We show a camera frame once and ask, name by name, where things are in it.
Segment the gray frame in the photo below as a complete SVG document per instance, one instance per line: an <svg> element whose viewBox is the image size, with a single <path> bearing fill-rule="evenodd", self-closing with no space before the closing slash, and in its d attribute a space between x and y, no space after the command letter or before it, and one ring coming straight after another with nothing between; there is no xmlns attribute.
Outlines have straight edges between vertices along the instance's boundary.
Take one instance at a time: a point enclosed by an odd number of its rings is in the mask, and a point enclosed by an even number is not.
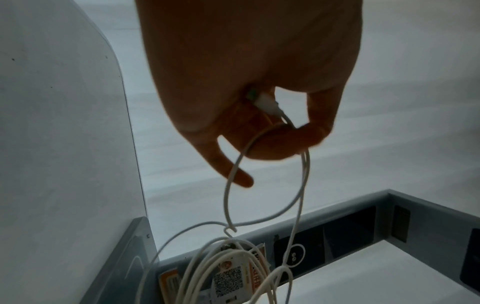
<svg viewBox="0 0 480 304"><path fill-rule="evenodd" d="M478 217L393 190L386 190L328 206L322 210L303 215L298 231L302 232L313 227L331 223L334 220L344 218L345 216L373 206L376 207L376 211L372 242L337 258L333 258L332 254L329 254L328 246L325 246L325 263L319 267L300 273L295 277L321 268L381 240L386 240L480 296L479 290L475 290L461 280L461 273L472 231L473 229L480 229L480 218ZM393 223L397 221L394 219L394 217L397 216L394 215L394 213L395 210L399 210L399 208L404 208L409 211L408 220L406 222L403 221L403 225L399 226L400 234L406 227L405 232L407 232L407 235L402 234L402 236L398 236L397 232L395 232L396 237L394 237L392 236L392 230L394 229ZM252 243L264 243L266 247L266 258L271 265L275 265L274 242L279 238L289 236L293 222L294 220L291 219L271 225L245 234L242 238ZM134 235L142 235L144 247L140 246L140 250L145 248L149 256L155 254L156 248L153 243L153 238L146 237L149 233L151 233L150 226L146 218L135 219L132 222L132 225L119 242L117 248L113 251L107 263L98 274L98 277L92 283L87 294L85 294L81 304L111 303L111 301L102 300L104 297L103 294L111 294L118 290L118 287L115 286L116 281L113 280L112 273L122 267L120 261L128 260L122 259L122 255L131 243ZM194 253L195 251L191 251L158 262L155 271L149 276L147 283L148 288L145 289L142 303L159 303L159 300L163 302L159 296L160 289L158 288L156 276L172 268L178 268L179 272L183 273ZM136 285L131 286L129 289L133 292L134 289L136 290L136 287Z"/></svg>

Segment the gray plastic frame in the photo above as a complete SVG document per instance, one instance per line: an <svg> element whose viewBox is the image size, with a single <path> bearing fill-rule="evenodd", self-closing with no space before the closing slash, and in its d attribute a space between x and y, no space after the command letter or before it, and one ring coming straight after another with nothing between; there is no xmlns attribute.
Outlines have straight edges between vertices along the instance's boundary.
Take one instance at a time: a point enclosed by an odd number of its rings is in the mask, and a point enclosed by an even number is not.
<svg viewBox="0 0 480 304"><path fill-rule="evenodd" d="M478 217L393 190L385 190L302 215L298 231L328 223L371 206L376 206L374 237L373 242L365 247L386 240L480 296L478 290L466 285L460 279L472 230L480 229L480 218ZM391 235L395 206L410 211L407 242ZM289 236L293 222L293 219L287 220L247 233L241 238L256 244L264 243L266 258L271 265L274 265L274 241L278 237ZM152 259L157 250L151 235L152 232L147 218L133 220L80 304L133 303L143 267L148 260ZM326 253L324 264L296 277L321 268L365 247L349 252L337 259L333 259L331 254ZM172 268L178 268L180 273L183 273L195 252L191 251L157 262L155 271L152 271L151 275L148 276L142 295L142 304L163 302L157 283L157 275ZM131 279L126 284L124 281L129 276Z"/></svg>

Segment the white cable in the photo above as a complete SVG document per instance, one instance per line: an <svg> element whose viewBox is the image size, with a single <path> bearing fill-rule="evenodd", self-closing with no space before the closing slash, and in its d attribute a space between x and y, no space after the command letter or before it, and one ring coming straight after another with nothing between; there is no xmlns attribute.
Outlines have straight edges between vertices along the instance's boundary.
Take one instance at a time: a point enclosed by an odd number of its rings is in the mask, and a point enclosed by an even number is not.
<svg viewBox="0 0 480 304"><path fill-rule="evenodd" d="M254 94L255 95L255 100L253 100L253 103L259 107L261 110L264 112L271 114L271 115L277 115L279 117L282 117L285 122L290 125L291 127L295 127L292 123L292 121L283 113L283 111L278 107L278 103L271 97L269 97L267 94ZM190 263L188 264L188 267L183 274L183 277L181 278L180 281L180 286L178 289L178 294L175 300L175 304L196 304L197 298L200 293L200 289L202 288L205 280L209 277L211 272L218 267L219 264L222 262L231 259L235 256L242 256L243 259L246 261L250 262L252 264L254 270L258 273L258 276L260 278L261 284L258 287L258 289L255 291L254 295L250 299L250 303L254 304L257 302L257 300L260 298L260 296L264 293L267 293L268 296L268 301L270 304L277 304L277 287L280 283L281 276L283 273L287 273L288 275L288 291L287 291L287 297L286 297L286 304L288 304L290 300L290 293L291 293L291 288L293 284L293 274L290 268L293 268L297 265L299 265L304 257L305 257L305 248L303 248L303 256L300 259L299 262L297 262L294 265L288 265L287 260L288 256L290 254L290 250L293 246L301 246L300 244L293 245L294 241L294 236L295 233L297 232L298 224L300 221L300 216L302 214L302 208L303 208L303 202L304 202L304 192L305 192L305 186L307 184L309 174L310 174L310 154L307 151L305 153L301 154L301 164L302 164L302 180L301 180L301 186L300 189L298 190L297 194L293 198L293 200L282 210L256 220L251 220L251 221L246 221L246 222L240 222L240 223L233 223L232 219L230 217L230 212L229 212L229 194L230 194L230 188L233 183L234 177L239 169L240 162L242 161L243 157L246 155L250 147L255 143L258 138L263 136L265 133L271 131L275 127L269 128L264 130L263 132L260 132L257 134L244 148L244 150L240 153L240 156L236 160L229 176L228 180L225 186L225 192L223 195L223 211L225 214L225 219L227 223L222 223L222 222L217 222L217 221L209 221L209 222L204 222L200 224L196 224L192 227L186 228L179 233L175 234L172 236L170 239L167 240L165 244L162 245L162 247L158 250L156 253L155 257L151 260L150 264L147 266L147 268L143 272L143 276L140 280L136 296L135 296L135 304L140 304L141 296L143 293L143 288L145 285L145 281L147 279L148 273L150 272L152 266L154 265L156 259L160 255L160 253L163 251L163 249L175 238L177 238L179 235L190 231L192 229L195 229L200 226L204 225L220 225L223 226L223 232L225 233L226 237L218 237L215 238L209 242L207 242L196 254L195 256L191 259ZM258 223L263 223L266 221L269 221L271 219L277 218L284 213L286 213L288 210L290 210L296 202L299 202L298 204L298 211L296 214L295 222L293 224L293 228L290 234L290 238L288 240L287 248L286 251L283 255L282 259L282 265L280 267L277 267L275 270L270 272L270 269L268 268L268 263L267 259L262 255L260 250L252 243L246 241L246 240L241 240L238 238L234 238L232 235L230 235L227 230L230 229L233 232L237 232L237 227L241 226L248 226L248 225L254 225ZM234 244L235 249L226 249L226 250L221 250L221 248L224 245L227 244ZM196 267L195 271L193 274L191 274L192 270L194 269L195 264L197 261L200 259L202 254L209 248L211 247L209 253L202 259L202 261L199 263L199 265ZM256 253L259 256L258 260L255 255L252 253L252 251L256 251Z"/></svg>

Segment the dark rectangular slot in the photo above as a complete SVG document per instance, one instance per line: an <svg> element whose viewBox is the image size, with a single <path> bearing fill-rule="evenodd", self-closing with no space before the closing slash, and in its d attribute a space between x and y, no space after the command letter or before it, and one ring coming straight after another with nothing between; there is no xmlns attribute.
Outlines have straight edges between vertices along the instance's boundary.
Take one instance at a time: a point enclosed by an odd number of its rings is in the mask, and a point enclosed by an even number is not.
<svg viewBox="0 0 480 304"><path fill-rule="evenodd" d="M288 242L289 237L284 237L273 243L276 267L282 264ZM294 277L298 277L325 264L324 228L322 226L298 232L293 239L293 244L300 244L305 248L304 251L301 246L292 247L288 256L288 265L294 265L303 258L303 261L298 266L291 268ZM288 276L284 273L280 282L283 284L286 281L288 281Z"/></svg>
<svg viewBox="0 0 480 304"><path fill-rule="evenodd" d="M410 210L395 206L393 210L393 222L391 226L391 235L406 243L409 235Z"/></svg>
<svg viewBox="0 0 480 304"><path fill-rule="evenodd" d="M471 231L460 280L480 292L480 229Z"/></svg>
<svg viewBox="0 0 480 304"><path fill-rule="evenodd" d="M333 258L339 258L374 241L375 206L324 225L325 239Z"/></svg>

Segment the white surface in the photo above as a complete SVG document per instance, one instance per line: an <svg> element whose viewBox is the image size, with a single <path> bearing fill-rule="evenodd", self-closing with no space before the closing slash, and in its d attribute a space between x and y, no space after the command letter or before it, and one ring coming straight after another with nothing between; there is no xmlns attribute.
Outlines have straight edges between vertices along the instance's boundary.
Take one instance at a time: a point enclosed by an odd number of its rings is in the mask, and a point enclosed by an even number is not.
<svg viewBox="0 0 480 304"><path fill-rule="evenodd" d="M82 7L119 57L157 246L193 223L222 220L225 181L175 132L163 112L134 7ZM479 83L477 0L366 2L362 48L335 129L311 151L306 211L393 188L480 216ZM303 95L278 90L277 98L294 122L306 121ZM256 185L233 189L235 220L278 210L300 183L297 159L248 161L243 167ZM167 247L163 257L197 248L218 235L217 227L199 229ZM369 248L295 285L292 302L301 303L478 302L387 245Z"/></svg>
<svg viewBox="0 0 480 304"><path fill-rule="evenodd" d="M0 303L74 304L145 216L115 55L69 1L0 1Z"/></svg>

